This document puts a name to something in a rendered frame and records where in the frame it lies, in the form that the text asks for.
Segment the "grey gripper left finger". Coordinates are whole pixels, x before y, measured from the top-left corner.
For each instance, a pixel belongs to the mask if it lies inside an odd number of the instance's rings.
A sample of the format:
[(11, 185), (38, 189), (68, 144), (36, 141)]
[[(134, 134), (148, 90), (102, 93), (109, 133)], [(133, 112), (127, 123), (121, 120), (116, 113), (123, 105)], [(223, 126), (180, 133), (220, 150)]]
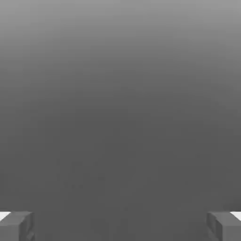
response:
[(0, 211), (0, 241), (35, 241), (34, 212)]

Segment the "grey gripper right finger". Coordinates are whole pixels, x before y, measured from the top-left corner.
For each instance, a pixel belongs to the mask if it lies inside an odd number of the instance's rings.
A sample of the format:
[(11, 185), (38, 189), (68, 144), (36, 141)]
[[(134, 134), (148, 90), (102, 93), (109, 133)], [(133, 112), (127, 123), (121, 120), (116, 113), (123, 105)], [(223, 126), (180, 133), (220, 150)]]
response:
[(206, 214), (209, 241), (241, 241), (241, 211)]

